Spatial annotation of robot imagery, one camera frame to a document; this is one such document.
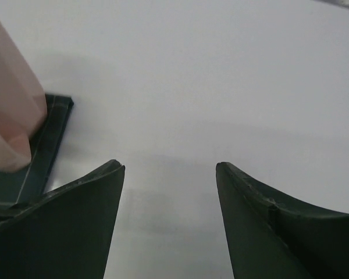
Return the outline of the pink white mug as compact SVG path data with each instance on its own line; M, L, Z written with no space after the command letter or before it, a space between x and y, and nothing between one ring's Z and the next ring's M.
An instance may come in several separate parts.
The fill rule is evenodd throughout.
M44 89L0 22L0 171L31 162L30 138L46 116Z

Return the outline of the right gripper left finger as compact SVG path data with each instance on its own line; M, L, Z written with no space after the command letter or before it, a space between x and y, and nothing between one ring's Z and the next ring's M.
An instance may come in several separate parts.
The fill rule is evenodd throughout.
M125 167L110 160L32 201L0 209L0 278L102 278Z

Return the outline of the dark checked cloth placemat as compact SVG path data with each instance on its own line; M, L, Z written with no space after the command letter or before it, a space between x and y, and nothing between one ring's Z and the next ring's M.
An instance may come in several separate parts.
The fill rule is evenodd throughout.
M50 177L74 102L69 96L45 96L48 115L30 140L30 164L14 173L0 172L0 210L39 197Z

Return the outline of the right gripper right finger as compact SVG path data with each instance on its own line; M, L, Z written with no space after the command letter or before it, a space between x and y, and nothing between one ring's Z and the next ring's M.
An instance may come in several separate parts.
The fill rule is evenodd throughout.
M349 278L349 214L293 198L228 162L216 184L235 278Z

